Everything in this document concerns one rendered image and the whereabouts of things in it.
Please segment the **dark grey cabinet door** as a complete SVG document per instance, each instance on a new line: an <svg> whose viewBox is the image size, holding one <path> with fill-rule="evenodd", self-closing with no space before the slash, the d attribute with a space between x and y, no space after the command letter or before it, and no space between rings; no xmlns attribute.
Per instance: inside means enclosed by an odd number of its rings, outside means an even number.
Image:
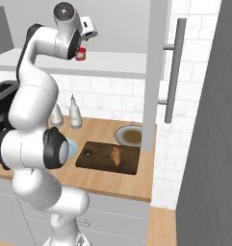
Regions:
<svg viewBox="0 0 232 246"><path fill-rule="evenodd" d="M14 49L13 39L5 10L0 6L0 54Z"/></svg>

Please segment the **grey wall cabinet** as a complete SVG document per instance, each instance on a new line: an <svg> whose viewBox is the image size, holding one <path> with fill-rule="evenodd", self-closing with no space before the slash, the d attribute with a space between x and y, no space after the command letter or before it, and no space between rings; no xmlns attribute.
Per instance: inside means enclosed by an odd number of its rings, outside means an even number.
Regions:
<svg viewBox="0 0 232 246"><path fill-rule="evenodd" d="M39 56L36 66L48 73L142 79L146 53L150 0L0 0L14 49L0 55L0 70L16 69L28 28L39 23L54 28L53 10L68 2L94 23L98 36L84 41L83 61Z"/></svg>

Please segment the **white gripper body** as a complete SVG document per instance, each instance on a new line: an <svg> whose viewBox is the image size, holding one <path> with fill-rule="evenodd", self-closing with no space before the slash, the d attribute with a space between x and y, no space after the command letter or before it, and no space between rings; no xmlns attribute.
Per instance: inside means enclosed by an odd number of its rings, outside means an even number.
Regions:
<svg viewBox="0 0 232 246"><path fill-rule="evenodd" d="M82 40L88 41L90 38L96 37L98 35L96 30L87 30L82 33Z"/></svg>

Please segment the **light blue bowl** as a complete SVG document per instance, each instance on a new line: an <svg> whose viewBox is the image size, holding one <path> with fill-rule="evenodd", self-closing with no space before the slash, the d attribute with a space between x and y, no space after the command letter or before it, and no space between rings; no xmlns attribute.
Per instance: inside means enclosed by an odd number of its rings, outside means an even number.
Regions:
<svg viewBox="0 0 232 246"><path fill-rule="evenodd" d="M68 155L67 155L67 158L70 160L76 155L76 153L78 151L78 146L77 146L77 143L74 140L70 139L70 138L67 139L67 142L68 142Z"/></svg>

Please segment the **grey fridge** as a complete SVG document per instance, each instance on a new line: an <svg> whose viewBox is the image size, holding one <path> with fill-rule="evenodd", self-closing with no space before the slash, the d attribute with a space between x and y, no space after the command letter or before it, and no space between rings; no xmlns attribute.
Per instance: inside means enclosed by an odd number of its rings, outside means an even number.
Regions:
<svg viewBox="0 0 232 246"><path fill-rule="evenodd" d="M232 0L221 0L176 207L177 246L232 246Z"/></svg>

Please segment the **dark wooden cutting board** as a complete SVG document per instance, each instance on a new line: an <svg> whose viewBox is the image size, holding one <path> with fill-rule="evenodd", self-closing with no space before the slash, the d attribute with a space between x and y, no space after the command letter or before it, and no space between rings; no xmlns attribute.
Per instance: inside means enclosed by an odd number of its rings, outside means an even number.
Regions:
<svg viewBox="0 0 232 246"><path fill-rule="evenodd" d="M120 151L120 165L116 166L111 158L113 148ZM136 175L138 170L139 147L88 141L81 151L76 166L93 170Z"/></svg>

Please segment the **black toaster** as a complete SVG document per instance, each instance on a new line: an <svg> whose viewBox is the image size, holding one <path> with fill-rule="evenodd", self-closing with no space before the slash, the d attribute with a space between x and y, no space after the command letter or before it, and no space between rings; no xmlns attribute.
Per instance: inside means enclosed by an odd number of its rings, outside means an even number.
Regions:
<svg viewBox="0 0 232 246"><path fill-rule="evenodd" d="M8 80L0 83L0 132L4 128L12 128L9 123L8 114L18 88L18 81Z"/></svg>

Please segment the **red jam jar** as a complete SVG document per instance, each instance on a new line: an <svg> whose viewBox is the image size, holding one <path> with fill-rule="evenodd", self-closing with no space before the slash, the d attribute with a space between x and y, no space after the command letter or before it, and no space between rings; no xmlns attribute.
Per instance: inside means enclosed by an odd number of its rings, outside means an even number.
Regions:
<svg viewBox="0 0 232 246"><path fill-rule="evenodd" d="M76 61L84 61L86 59L86 49L84 47L80 47L77 55L75 56Z"/></svg>

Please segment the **white squeeze bottle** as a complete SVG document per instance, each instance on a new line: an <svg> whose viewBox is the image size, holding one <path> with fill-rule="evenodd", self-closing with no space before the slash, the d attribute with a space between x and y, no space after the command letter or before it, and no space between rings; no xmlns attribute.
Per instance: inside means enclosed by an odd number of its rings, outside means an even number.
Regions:
<svg viewBox="0 0 232 246"><path fill-rule="evenodd" d="M50 114L50 123L55 127L61 127L64 124L64 117L58 104L56 104Z"/></svg>
<svg viewBox="0 0 232 246"><path fill-rule="evenodd" d="M73 130L81 129L83 125L83 119L74 96L70 98L69 125Z"/></svg>

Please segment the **grey base cabinet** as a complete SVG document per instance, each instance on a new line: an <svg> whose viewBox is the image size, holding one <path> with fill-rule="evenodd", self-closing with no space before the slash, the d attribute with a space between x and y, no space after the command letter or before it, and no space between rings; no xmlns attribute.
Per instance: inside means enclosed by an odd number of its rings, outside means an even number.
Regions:
<svg viewBox="0 0 232 246"><path fill-rule="evenodd" d="M13 246L42 246L52 235L50 214L30 208L10 181L0 179L0 241Z"/></svg>

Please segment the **grey drawer front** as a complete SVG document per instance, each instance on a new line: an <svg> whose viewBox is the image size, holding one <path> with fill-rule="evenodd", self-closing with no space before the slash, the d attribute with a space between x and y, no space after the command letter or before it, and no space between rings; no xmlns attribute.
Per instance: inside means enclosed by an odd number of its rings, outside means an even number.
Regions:
<svg viewBox="0 0 232 246"><path fill-rule="evenodd" d="M83 228L94 232L127 239L137 239L139 241L146 240L148 219L137 219L89 209L85 214L79 216L77 220L89 222L90 226Z"/></svg>
<svg viewBox="0 0 232 246"><path fill-rule="evenodd" d="M137 200L90 193L89 209L137 219L147 219L150 204Z"/></svg>

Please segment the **grey plate with brown food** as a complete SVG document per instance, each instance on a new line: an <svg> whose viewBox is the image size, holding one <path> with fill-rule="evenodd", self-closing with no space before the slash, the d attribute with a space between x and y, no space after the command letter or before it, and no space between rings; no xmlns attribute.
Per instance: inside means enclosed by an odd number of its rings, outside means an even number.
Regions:
<svg viewBox="0 0 232 246"><path fill-rule="evenodd" d="M124 146L142 146L142 127L139 125L125 125L115 132L115 140Z"/></svg>

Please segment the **golden croissant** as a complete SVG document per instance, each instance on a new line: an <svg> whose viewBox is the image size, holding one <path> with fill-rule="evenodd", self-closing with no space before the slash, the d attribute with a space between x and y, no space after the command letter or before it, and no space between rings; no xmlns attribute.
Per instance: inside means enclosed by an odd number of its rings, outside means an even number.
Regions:
<svg viewBox="0 0 232 246"><path fill-rule="evenodd" d="M116 166L120 165L120 151L117 147L113 148L113 152L111 153L111 158Z"/></svg>

